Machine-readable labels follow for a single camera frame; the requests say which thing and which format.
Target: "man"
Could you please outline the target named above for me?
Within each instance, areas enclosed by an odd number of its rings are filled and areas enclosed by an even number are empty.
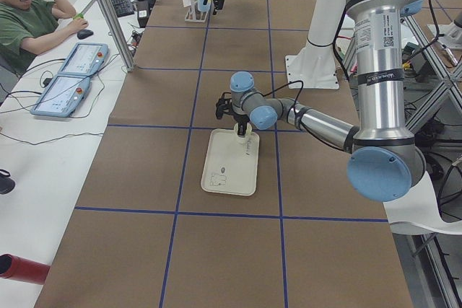
[[[0,56],[22,75],[37,55],[88,26],[85,19],[76,18],[55,31],[57,19],[75,14],[68,0],[0,0]]]

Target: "table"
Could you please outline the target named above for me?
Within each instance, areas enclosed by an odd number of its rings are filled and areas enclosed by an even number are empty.
[[[78,0],[77,11],[85,8],[89,0]],[[108,35],[108,26],[99,6],[94,4],[85,14],[89,29],[94,35],[83,42],[107,43],[110,55],[117,53],[113,39]],[[127,39],[136,24],[136,15],[119,19]],[[57,48],[38,56],[32,65],[54,58],[65,58],[77,42],[75,35]],[[58,71],[62,62],[50,63],[24,75],[14,88],[41,92],[40,77],[45,70]],[[19,108],[17,102],[8,98],[0,108],[2,133],[24,141],[39,142],[71,133],[103,133],[110,111],[121,90],[126,72],[121,59],[115,60],[100,73],[101,81],[95,77],[90,93],[73,114],[82,119],[38,118]],[[92,103],[103,88],[92,108]],[[32,105],[37,96],[20,99],[24,105]],[[0,136],[0,167],[8,170],[16,182],[15,189],[0,198],[0,223],[2,242],[0,252],[30,258],[51,264],[69,217],[79,196],[84,179],[100,143],[100,136],[78,136],[59,141],[31,146]],[[0,282],[0,306],[33,307],[41,286],[2,280]]]
[[[278,124],[258,132],[255,194],[200,188],[212,129],[233,126],[214,118],[230,76],[283,84],[309,28],[287,13],[314,3],[226,0],[186,24],[181,0],[157,1],[37,308],[412,307],[383,206],[349,185],[347,154]],[[357,124],[339,84],[300,101]]]

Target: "white tray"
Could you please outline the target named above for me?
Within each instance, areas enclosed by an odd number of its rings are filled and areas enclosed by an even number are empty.
[[[233,130],[215,129],[202,173],[201,187],[212,193],[250,196],[257,183],[260,137],[251,133],[243,144]]]

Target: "white desk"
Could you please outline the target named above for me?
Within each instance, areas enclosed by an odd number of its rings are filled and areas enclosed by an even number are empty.
[[[75,4],[77,11],[81,11],[88,1],[78,0]],[[108,26],[96,3],[85,18],[95,34],[82,42],[107,43],[109,59],[117,53],[116,45],[108,34]],[[136,15],[121,17],[119,22],[129,39],[133,30],[130,24],[137,26]],[[67,57],[77,41],[73,35],[59,47],[38,56],[31,66]],[[42,92],[43,88],[39,85],[42,73],[45,70],[56,73],[61,64],[53,62],[25,74],[14,91]],[[26,110],[6,113],[19,108],[17,101],[9,97],[0,107],[2,133],[23,141],[39,142],[70,133],[104,132],[125,79],[126,72],[122,67],[123,62],[117,57],[100,73],[105,88],[86,118],[39,118]],[[90,93],[73,116],[86,115],[102,87],[99,79],[94,77]],[[20,99],[24,106],[33,105],[37,100],[34,94],[15,96],[26,97]],[[1,254],[10,253],[40,263],[52,263],[99,143],[100,136],[85,135],[31,146],[0,136],[0,168],[10,171],[16,182],[12,192],[0,195]],[[31,308],[41,289],[42,286],[35,284],[1,279],[0,307]]]

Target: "computer mouse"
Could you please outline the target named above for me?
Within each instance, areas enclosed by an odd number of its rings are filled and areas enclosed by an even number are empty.
[[[80,40],[88,38],[89,36],[92,36],[92,35],[93,35],[93,31],[91,31],[90,29],[82,29],[77,32],[77,37]]]

